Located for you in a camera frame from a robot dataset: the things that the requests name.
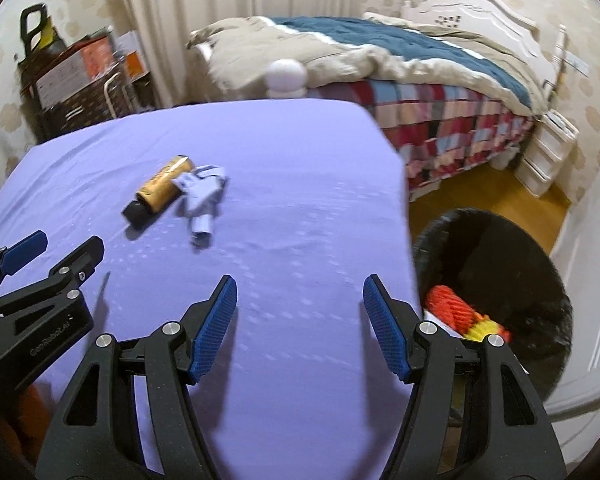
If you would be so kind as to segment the yellow foam fruit net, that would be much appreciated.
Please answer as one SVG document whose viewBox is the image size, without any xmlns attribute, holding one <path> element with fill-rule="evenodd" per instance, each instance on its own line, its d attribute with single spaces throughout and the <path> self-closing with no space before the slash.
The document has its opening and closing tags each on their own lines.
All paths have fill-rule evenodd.
<svg viewBox="0 0 600 480">
<path fill-rule="evenodd" d="M 469 327 L 468 332 L 464 335 L 465 339 L 473 341 L 483 341 L 489 335 L 500 335 L 506 342 L 510 341 L 510 333 L 498 322 L 495 322 L 484 316 L 479 318 L 474 324 Z"/>
</svg>

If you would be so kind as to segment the small white bin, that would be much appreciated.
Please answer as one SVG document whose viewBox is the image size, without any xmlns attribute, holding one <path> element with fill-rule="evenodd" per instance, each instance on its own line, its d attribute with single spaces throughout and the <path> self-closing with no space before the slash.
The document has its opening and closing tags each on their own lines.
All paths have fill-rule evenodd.
<svg viewBox="0 0 600 480">
<path fill-rule="evenodd" d="M 505 170 L 509 164 L 515 159 L 520 150 L 518 144 L 509 145 L 504 151 L 494 155 L 489 162 L 489 165 L 498 171 Z"/>
</svg>

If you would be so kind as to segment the cardboard box with labels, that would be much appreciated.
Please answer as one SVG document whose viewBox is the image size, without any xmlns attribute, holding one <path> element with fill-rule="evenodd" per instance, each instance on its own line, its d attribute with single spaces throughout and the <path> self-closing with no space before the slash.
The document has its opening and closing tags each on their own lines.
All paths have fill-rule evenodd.
<svg viewBox="0 0 600 480">
<path fill-rule="evenodd" d="M 84 44 L 35 81 L 42 110 L 65 101 L 114 66 L 114 50 L 107 36 Z"/>
</svg>

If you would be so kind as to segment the plaid bed sheet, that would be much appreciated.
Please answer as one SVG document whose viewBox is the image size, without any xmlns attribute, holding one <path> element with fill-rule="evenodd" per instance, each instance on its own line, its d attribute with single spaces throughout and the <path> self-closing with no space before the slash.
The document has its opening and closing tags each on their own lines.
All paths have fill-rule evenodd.
<svg viewBox="0 0 600 480">
<path fill-rule="evenodd" d="M 532 119 L 481 93 L 442 84 L 365 79 L 311 89 L 365 108 L 406 166 L 408 192 L 455 177 L 519 145 Z"/>
</svg>

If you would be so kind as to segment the yellow tube black cap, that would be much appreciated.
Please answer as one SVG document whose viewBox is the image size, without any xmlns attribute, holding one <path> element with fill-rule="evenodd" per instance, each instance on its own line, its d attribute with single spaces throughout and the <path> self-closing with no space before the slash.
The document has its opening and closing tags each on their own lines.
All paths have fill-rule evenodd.
<svg viewBox="0 0 600 480">
<path fill-rule="evenodd" d="M 133 229 L 142 230 L 168 206 L 180 189 L 173 180 L 195 169 L 189 157 L 178 155 L 146 181 L 122 211 L 122 216 Z"/>
</svg>

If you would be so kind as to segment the white wall socket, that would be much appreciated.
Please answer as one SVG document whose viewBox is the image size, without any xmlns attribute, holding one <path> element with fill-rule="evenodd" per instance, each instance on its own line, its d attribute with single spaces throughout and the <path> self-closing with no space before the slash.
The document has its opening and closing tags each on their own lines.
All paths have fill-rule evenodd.
<svg viewBox="0 0 600 480">
<path fill-rule="evenodd" d="M 573 54 L 572 52 L 565 52 L 564 61 L 566 64 L 568 64 L 578 73 L 580 73 L 583 77 L 588 78 L 590 76 L 590 66 L 588 65 L 588 63 L 581 60 L 577 55 Z"/>
</svg>

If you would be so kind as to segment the purple table cloth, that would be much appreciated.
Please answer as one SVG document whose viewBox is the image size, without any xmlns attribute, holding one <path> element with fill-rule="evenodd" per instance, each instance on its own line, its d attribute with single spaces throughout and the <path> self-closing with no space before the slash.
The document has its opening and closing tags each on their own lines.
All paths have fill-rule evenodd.
<svg viewBox="0 0 600 480">
<path fill-rule="evenodd" d="M 143 231 L 123 208 L 178 155 L 228 181 L 211 243 L 181 202 Z M 326 100 L 181 106 L 47 142 L 0 191 L 0 247 L 34 231 L 46 252 L 4 281 L 44 278 L 91 236 L 105 255 L 84 285 L 96 333 L 150 334 L 223 275 L 238 306 L 212 370 L 190 394 L 225 479 L 376 479 L 410 388 L 388 370 L 362 305 L 377 274 L 417 288 L 402 162 L 366 110 Z"/>
</svg>

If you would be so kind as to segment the white orange small box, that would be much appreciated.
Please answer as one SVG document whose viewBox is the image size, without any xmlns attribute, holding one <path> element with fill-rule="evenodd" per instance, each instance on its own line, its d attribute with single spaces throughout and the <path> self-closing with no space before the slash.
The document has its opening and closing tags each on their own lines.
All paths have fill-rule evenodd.
<svg viewBox="0 0 600 480">
<path fill-rule="evenodd" d="M 129 30 L 117 36 L 116 47 L 124 57 L 126 71 L 132 82 L 145 77 L 150 72 L 140 35 L 136 30 Z"/>
</svg>

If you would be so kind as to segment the white plastic drawer unit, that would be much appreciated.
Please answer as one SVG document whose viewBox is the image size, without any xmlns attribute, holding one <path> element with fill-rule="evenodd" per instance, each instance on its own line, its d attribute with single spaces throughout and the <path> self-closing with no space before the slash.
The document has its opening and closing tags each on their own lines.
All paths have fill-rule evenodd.
<svg viewBox="0 0 600 480">
<path fill-rule="evenodd" d="M 579 130 L 557 110 L 545 113 L 534 130 L 515 170 L 515 177 L 534 197 L 545 194 L 558 176 Z"/>
</svg>

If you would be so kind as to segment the purple paper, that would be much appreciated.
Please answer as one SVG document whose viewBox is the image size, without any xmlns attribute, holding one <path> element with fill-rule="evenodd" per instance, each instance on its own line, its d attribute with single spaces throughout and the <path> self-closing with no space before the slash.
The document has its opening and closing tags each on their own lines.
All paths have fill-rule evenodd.
<svg viewBox="0 0 600 480">
<path fill-rule="evenodd" d="M 226 169 L 214 165 L 201 166 L 172 179 L 184 197 L 184 216 L 188 219 L 190 241 L 197 248 L 211 244 L 214 219 L 227 182 Z"/>
</svg>

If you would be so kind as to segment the red foam fruit net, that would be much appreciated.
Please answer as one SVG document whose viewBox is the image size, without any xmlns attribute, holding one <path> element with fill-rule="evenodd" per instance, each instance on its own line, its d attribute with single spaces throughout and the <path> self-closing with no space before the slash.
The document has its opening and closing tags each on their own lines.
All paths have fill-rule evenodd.
<svg viewBox="0 0 600 480">
<path fill-rule="evenodd" d="M 426 308 L 461 335 L 467 335 L 471 327 L 483 320 L 481 314 L 445 285 L 436 285 L 430 289 L 426 297 Z"/>
</svg>

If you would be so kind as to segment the white wardrobe door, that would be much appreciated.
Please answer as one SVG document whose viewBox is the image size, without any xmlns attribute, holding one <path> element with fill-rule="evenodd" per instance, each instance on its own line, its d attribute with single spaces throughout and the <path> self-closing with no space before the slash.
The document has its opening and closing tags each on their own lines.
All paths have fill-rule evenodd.
<svg viewBox="0 0 600 480">
<path fill-rule="evenodd" d="M 572 347 L 545 402 L 551 419 L 600 408 L 600 171 L 571 206 L 550 253 L 572 304 Z"/>
</svg>

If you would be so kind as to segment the black lined trash bin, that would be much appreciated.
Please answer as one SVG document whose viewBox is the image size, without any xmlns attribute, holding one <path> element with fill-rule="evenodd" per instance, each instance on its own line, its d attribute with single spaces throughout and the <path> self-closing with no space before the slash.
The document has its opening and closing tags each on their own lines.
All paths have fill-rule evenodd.
<svg viewBox="0 0 600 480">
<path fill-rule="evenodd" d="M 543 248 L 513 221 L 475 208 L 429 222 L 412 248 L 419 300 L 445 285 L 501 324 L 547 400 L 570 357 L 573 319 L 562 278 Z"/>
</svg>

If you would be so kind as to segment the blue beige quilt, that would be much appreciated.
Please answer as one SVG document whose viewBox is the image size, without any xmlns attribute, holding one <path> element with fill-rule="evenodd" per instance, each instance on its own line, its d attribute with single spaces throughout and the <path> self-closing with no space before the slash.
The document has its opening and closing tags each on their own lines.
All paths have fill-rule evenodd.
<svg viewBox="0 0 600 480">
<path fill-rule="evenodd" d="M 187 47 L 206 48 L 212 84 L 232 99 L 263 98 L 268 66 L 289 58 L 306 68 L 309 88 L 363 79 L 444 84 L 484 94 L 516 115 L 548 109 L 539 77 L 513 50 L 476 32 L 372 12 L 223 18 L 191 32 Z"/>
</svg>

